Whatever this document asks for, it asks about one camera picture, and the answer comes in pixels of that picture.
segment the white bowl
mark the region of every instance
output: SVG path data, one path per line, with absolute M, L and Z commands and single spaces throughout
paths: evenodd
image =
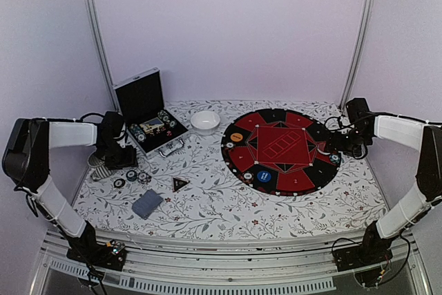
M 191 124 L 196 133 L 212 135 L 220 125 L 220 116 L 213 111 L 201 111 L 192 115 Z

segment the red and black game mat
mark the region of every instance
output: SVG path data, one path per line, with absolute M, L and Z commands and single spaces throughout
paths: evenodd
M 324 155 L 330 132 L 307 115 L 262 109 L 236 119 L 224 132 L 222 156 L 237 178 L 259 191 L 296 196 L 333 180 L 340 155 Z

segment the floral tablecloth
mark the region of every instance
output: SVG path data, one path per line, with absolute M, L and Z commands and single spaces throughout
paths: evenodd
M 169 102 L 166 109 L 190 128 L 192 114 L 213 110 L 221 125 L 214 135 L 190 134 L 185 147 L 167 159 L 147 160 L 139 153 L 136 171 L 152 176 L 147 184 L 126 181 L 128 169 L 94 182 L 86 177 L 74 208 L 99 229 L 129 234 L 237 240 L 317 236 L 365 228 L 385 212 L 385 202 L 366 161 L 343 157 L 338 174 L 320 191 L 299 197 L 273 196 L 256 191 L 227 169 L 220 151 L 225 128 L 237 117 L 260 108 L 288 108 L 324 122 L 340 115 L 324 102 L 187 101 Z M 190 180 L 172 192 L 172 177 Z M 143 220 L 131 206 L 148 189 L 163 203 Z

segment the striped object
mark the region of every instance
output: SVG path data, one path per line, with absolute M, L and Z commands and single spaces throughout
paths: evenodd
M 106 179 L 115 173 L 115 171 L 110 170 L 106 166 L 104 166 L 104 160 L 97 158 L 94 154 L 89 156 L 88 165 L 90 168 L 94 169 L 94 171 L 90 175 L 90 177 L 94 181 Z

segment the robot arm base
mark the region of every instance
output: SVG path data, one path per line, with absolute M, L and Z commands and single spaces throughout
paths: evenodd
M 382 263 L 386 258 L 393 258 L 390 246 L 393 238 L 381 238 L 376 228 L 376 221 L 370 224 L 360 245 L 333 250 L 333 257 L 338 271 L 357 269 L 368 265 Z
M 122 271 L 127 252 L 118 242 L 109 242 L 105 245 L 97 243 L 95 229 L 86 221 L 86 227 L 79 238 L 71 238 L 60 229 L 68 240 L 70 249 L 66 257 L 86 265 L 103 267 Z

